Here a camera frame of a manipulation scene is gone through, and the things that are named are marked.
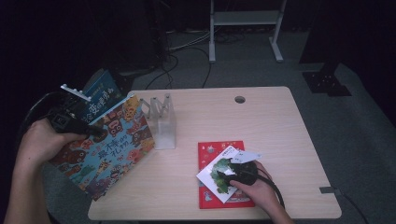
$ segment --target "black metal stand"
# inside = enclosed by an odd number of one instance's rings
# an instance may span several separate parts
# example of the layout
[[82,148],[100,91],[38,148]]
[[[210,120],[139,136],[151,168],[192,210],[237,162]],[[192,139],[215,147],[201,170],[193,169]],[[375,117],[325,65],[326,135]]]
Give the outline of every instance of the black metal stand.
[[338,63],[325,63],[318,72],[303,72],[306,83],[313,93],[329,96],[351,96],[346,86],[341,85],[334,72]]

